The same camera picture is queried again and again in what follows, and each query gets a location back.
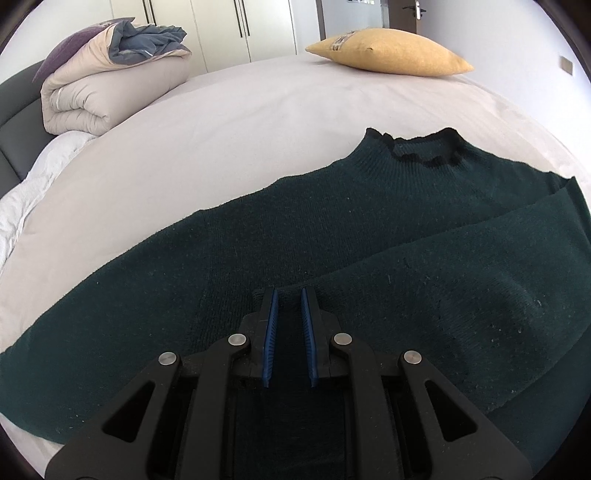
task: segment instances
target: beige comforter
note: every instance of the beige comforter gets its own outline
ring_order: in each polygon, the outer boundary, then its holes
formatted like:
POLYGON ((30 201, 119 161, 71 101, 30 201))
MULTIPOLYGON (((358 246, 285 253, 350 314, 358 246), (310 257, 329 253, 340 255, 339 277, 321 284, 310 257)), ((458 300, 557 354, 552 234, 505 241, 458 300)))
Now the beige comforter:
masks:
POLYGON ((102 135, 189 77, 188 50, 173 50, 134 65, 114 63, 109 45, 116 25, 103 30, 41 87, 43 124, 59 135, 102 135))

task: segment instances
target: white bed sheet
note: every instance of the white bed sheet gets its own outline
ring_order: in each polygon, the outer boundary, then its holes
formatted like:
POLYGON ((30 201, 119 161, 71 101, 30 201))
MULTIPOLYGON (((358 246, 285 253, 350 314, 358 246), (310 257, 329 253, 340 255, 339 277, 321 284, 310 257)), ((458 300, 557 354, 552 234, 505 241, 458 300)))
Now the white bed sheet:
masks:
POLYGON ((29 213, 61 171, 94 138, 79 131, 58 135, 39 154, 26 178, 0 199, 0 275, 29 213))
MULTIPOLYGON (((591 158, 576 159, 505 99, 461 76, 363 72, 307 53, 221 70, 169 92, 65 169, 25 223, 24 241, 0 277, 0 352, 79 281, 154 232, 281 177, 325 167, 347 156, 367 127, 404 138, 453 127, 500 157, 576 176, 588 204, 591 199, 581 162, 591 164, 591 158), (83 164, 83 157, 97 159, 99 152, 101 165, 83 164), (69 204, 70 198, 79 205, 69 204), (58 200, 64 211, 56 213, 58 200), (97 239, 105 228, 111 228, 109 237, 97 239), (85 250, 67 251, 74 241, 85 250), (55 258, 35 257, 40 245, 55 245, 55 258), (26 258, 28 271, 18 271, 26 258), (38 277, 55 280, 41 283, 38 277), (8 280, 35 289, 38 303, 15 300, 18 292, 8 280)), ((60 445, 1 415, 0 423, 43 475, 60 445)))

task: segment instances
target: light switch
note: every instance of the light switch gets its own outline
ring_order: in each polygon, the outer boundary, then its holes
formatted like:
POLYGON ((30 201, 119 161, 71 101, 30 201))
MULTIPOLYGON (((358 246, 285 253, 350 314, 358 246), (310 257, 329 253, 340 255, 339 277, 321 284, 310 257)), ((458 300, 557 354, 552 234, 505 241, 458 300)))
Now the light switch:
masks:
POLYGON ((569 75, 573 74, 573 62, 564 57, 560 57, 560 68, 563 69, 569 75))

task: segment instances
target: wardrobe door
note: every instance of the wardrobe door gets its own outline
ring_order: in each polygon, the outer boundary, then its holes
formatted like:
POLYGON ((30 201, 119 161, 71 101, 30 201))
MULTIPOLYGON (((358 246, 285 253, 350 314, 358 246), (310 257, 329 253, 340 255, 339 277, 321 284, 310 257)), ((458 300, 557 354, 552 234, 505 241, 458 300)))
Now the wardrobe door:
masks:
POLYGON ((242 9, 251 61, 296 54, 289 0, 236 2, 242 9))
POLYGON ((183 45, 193 52, 190 59, 189 76, 194 77, 207 73, 191 0, 151 0, 151 2, 157 25, 174 25, 181 27, 187 33, 183 45))
POLYGON ((113 18, 135 17, 134 25, 146 25, 146 10, 142 0, 111 0, 113 18))
POLYGON ((251 61, 240 0, 191 0, 208 72, 251 61))

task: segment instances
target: metal bolt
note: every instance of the metal bolt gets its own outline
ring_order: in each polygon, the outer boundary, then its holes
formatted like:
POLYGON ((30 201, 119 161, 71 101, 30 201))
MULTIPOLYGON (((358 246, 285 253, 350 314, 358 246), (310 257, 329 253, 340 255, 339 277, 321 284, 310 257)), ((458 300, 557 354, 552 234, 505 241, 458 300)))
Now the metal bolt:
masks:
POLYGON ((404 359, 409 363, 409 364, 413 364, 416 365, 418 363, 421 362, 421 360, 423 359, 423 357, 421 356, 420 353, 414 351, 414 350, 409 350, 408 352, 406 352, 404 354, 404 359))
POLYGON ((161 365, 172 365, 177 361, 177 356, 172 352, 164 352, 158 357, 158 362, 161 365))
POLYGON ((353 341, 351 335, 348 333, 337 333, 335 335, 335 343, 337 345, 348 345, 353 341))
POLYGON ((234 333, 228 337, 228 343, 233 346, 241 346, 246 343, 246 336, 241 333, 234 333))

